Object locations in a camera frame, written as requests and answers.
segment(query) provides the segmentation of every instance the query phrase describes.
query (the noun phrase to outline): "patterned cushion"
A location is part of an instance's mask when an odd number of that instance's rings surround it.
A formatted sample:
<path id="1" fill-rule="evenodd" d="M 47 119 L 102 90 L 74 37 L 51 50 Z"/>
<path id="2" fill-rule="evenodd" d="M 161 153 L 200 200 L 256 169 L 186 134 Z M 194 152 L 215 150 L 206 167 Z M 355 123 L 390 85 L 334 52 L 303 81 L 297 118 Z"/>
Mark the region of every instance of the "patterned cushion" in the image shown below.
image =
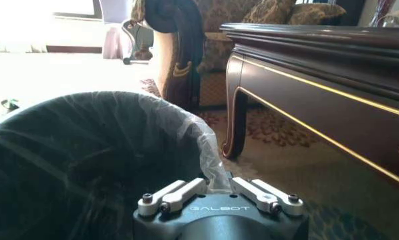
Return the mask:
<path id="1" fill-rule="evenodd" d="M 145 0 L 133 0 L 132 20 L 141 22 L 145 19 Z"/>
<path id="2" fill-rule="evenodd" d="M 224 33 L 206 32 L 205 36 L 204 58 L 197 67 L 197 71 L 201 74 L 213 70 L 227 70 L 228 59 L 233 48 L 232 40 L 225 37 Z"/>
<path id="3" fill-rule="evenodd" d="M 201 76 L 200 106 L 227 105 L 227 73 L 213 72 Z"/>
<path id="4" fill-rule="evenodd" d="M 324 25 L 331 20 L 342 17 L 347 11 L 335 4 L 315 3 L 295 5 L 288 24 L 291 25 Z"/>
<path id="5" fill-rule="evenodd" d="M 243 22 L 285 24 L 296 0 L 263 0 L 245 15 Z"/>
<path id="6" fill-rule="evenodd" d="M 204 31 L 219 32 L 223 23 L 239 23 L 260 0 L 193 0 L 202 16 Z"/>

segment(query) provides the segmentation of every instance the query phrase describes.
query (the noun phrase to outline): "screw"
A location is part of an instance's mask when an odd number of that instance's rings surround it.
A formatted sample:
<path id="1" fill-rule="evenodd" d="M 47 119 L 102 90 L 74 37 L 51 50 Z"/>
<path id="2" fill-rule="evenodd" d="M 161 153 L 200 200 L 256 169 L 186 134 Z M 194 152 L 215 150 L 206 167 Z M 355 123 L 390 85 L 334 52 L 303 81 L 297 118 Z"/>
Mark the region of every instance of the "screw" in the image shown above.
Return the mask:
<path id="1" fill-rule="evenodd" d="M 152 200 L 153 200 L 153 195 L 152 195 L 152 193 L 145 193 L 144 194 L 144 197 L 142 197 L 142 200 L 144 200 L 144 203 L 146 204 L 150 204 L 152 203 Z"/>
<path id="2" fill-rule="evenodd" d="M 291 201 L 292 203 L 297 203 L 299 202 L 299 196 L 296 194 L 289 194 L 288 195 L 288 201 Z"/>
<path id="3" fill-rule="evenodd" d="M 271 203 L 269 213 L 272 215 L 277 215 L 283 210 L 281 205 L 277 202 Z"/>
<path id="4" fill-rule="evenodd" d="M 161 204 L 161 212 L 164 212 L 164 213 L 168 213 L 168 212 L 170 212 L 170 204 L 168 203 L 168 202 L 164 202 L 162 204 Z"/>

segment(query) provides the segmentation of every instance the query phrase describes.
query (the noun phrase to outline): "gold trim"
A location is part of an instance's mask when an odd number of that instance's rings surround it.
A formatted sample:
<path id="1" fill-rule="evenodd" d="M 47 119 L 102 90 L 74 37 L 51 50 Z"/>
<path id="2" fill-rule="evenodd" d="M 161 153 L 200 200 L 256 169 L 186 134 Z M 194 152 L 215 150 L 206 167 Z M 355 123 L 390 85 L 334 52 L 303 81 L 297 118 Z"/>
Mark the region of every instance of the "gold trim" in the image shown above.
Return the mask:
<path id="1" fill-rule="evenodd" d="M 180 62 L 176 63 L 174 66 L 174 71 L 173 71 L 173 76 L 174 77 L 184 77 L 188 75 L 188 73 L 190 72 L 190 68 L 192 68 L 192 61 L 188 62 L 188 66 L 182 69 L 180 69 Z"/>
<path id="2" fill-rule="evenodd" d="M 264 105 L 269 106 L 272 109 L 275 109 L 277 112 L 280 112 L 283 115 L 285 115 L 289 119 L 292 119 L 296 123 L 299 123 L 301 126 L 304 126 L 308 130 L 311 130 L 315 134 L 318 134 L 322 138 L 324 138 L 327 141 L 330 141 L 334 145 L 340 147 L 347 153 L 350 153 L 352 156 L 355 156 L 359 160 L 362 160 L 364 163 L 367 163 L 371 167 L 378 169 L 383 174 L 386 174 L 388 177 L 391 177 L 395 181 L 399 182 L 399 176 L 397 176 L 392 172 L 382 168 L 378 164 L 375 164 L 371 160 L 368 160 L 366 157 L 359 155 L 354 150 L 351 150 L 348 147 L 342 145 L 336 140 L 331 139 L 327 135 L 324 135 L 322 132 L 319 132 L 314 127 L 311 127 L 308 124 L 306 124 L 303 121 L 300 121 L 295 116 L 292 116 L 288 112 L 285 112 L 283 109 L 280 109 L 277 106 L 267 102 L 261 97 L 259 97 L 256 94 L 253 94 L 251 91 L 248 91 L 241 86 L 239 87 L 239 90 L 245 92 L 249 96 L 252 96 L 256 100 L 259 100 Z"/>
<path id="3" fill-rule="evenodd" d="M 364 98 L 362 98 L 359 96 L 355 96 L 355 95 L 352 95 L 350 93 L 346 93 L 343 91 L 340 91 L 340 90 L 336 90 L 336 89 L 334 89 L 334 88 L 331 88 L 328 86 L 324 86 L 324 85 L 322 85 L 322 84 L 319 84 L 316 82 L 312 82 L 312 81 L 310 81 L 310 80 L 307 80 L 307 79 L 304 79 L 304 78 L 301 78 L 299 76 L 291 75 L 289 73 L 283 72 L 280 70 L 276 70 L 276 69 L 273 69 L 273 68 L 271 68 L 268 66 L 264 66 L 264 65 L 261 65 L 261 64 L 259 64 L 256 62 L 252 62 L 249 60 L 245 60 L 245 59 L 240 58 L 239 56 L 232 56 L 232 57 L 236 58 L 236 59 L 239 59 L 239 60 L 241 60 L 241 61 L 244 61 L 244 62 L 247 62 L 247 63 L 249 63 L 249 64 L 252 64 L 252 65 L 255 65 L 255 66 L 257 66 L 257 67 L 264 68 L 268 71 L 275 72 L 276 74 L 280 74 L 283 76 L 287 76 L 287 77 L 289 77 L 289 78 L 292 78 L 292 79 L 295 79 L 295 80 L 297 80 L 297 81 L 300 81 L 300 82 L 303 82 L 306 84 L 310 84 L 310 85 L 312 85 L 315 87 L 319 87 L 320 89 L 324 89 L 327 91 L 331 91 L 332 93 L 336 93 L 336 94 L 339 94 L 339 95 L 342 95 L 342 96 L 344 96 L 344 97 L 347 97 L 347 98 L 350 98 L 352 100 L 356 100 L 356 101 L 359 101 L 359 102 L 362 102 L 362 103 L 364 103 L 364 104 L 367 104 L 370 106 L 374 106 L 374 107 L 376 107 L 376 108 L 379 108 L 382 110 L 386 110 L 386 111 L 392 112 L 394 114 L 399 115 L 399 109 L 395 109 L 395 108 L 392 108 L 390 106 L 386 106 L 386 105 L 383 105 L 383 104 L 380 104 L 378 102 L 374 102 L 374 101 L 367 100 L 367 99 L 364 99 Z"/>

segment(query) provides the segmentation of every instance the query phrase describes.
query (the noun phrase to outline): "throw pillow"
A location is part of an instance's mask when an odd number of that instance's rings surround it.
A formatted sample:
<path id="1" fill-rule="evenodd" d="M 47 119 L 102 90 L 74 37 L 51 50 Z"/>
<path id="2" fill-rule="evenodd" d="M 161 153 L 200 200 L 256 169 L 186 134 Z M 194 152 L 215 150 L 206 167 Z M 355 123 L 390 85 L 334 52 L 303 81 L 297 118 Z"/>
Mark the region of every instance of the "throw pillow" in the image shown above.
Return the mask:
<path id="1" fill-rule="evenodd" d="M 296 0 L 263 0 L 245 15 L 243 22 L 285 24 Z"/>
<path id="2" fill-rule="evenodd" d="M 315 3 L 295 5 L 291 25 L 338 25 L 342 16 L 347 13 L 343 7 L 335 4 Z"/>

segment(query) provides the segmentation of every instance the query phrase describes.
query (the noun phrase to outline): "trash can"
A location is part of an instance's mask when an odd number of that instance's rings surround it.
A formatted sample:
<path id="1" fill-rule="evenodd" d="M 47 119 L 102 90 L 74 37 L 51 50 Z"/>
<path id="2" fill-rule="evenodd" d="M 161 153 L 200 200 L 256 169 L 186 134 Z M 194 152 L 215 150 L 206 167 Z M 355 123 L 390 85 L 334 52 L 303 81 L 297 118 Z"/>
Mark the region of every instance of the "trash can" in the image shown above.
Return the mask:
<path id="1" fill-rule="evenodd" d="M 200 173 L 228 191 L 216 135 L 152 95 L 85 92 L 0 123 L 0 239 L 126 240 L 146 192 Z"/>

